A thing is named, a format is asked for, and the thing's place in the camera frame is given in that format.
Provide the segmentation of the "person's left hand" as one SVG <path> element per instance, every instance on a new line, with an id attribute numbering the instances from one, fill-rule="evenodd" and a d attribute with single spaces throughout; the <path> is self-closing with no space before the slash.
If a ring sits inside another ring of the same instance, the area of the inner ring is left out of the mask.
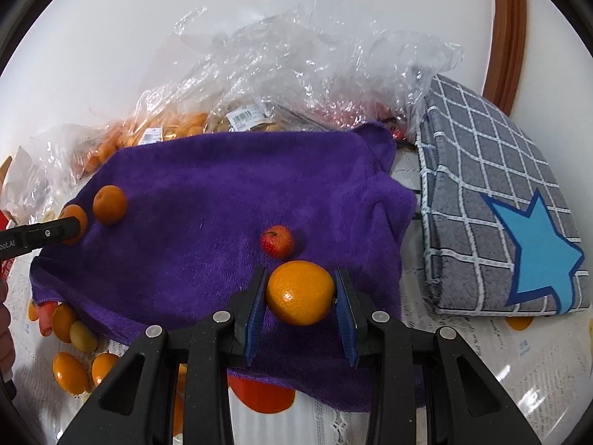
<path id="1" fill-rule="evenodd" d="M 9 330 L 11 323 L 10 311 L 5 302 L 8 285 L 4 279 L 0 281 L 0 366 L 1 374 L 8 374 L 15 362 L 15 347 Z"/>

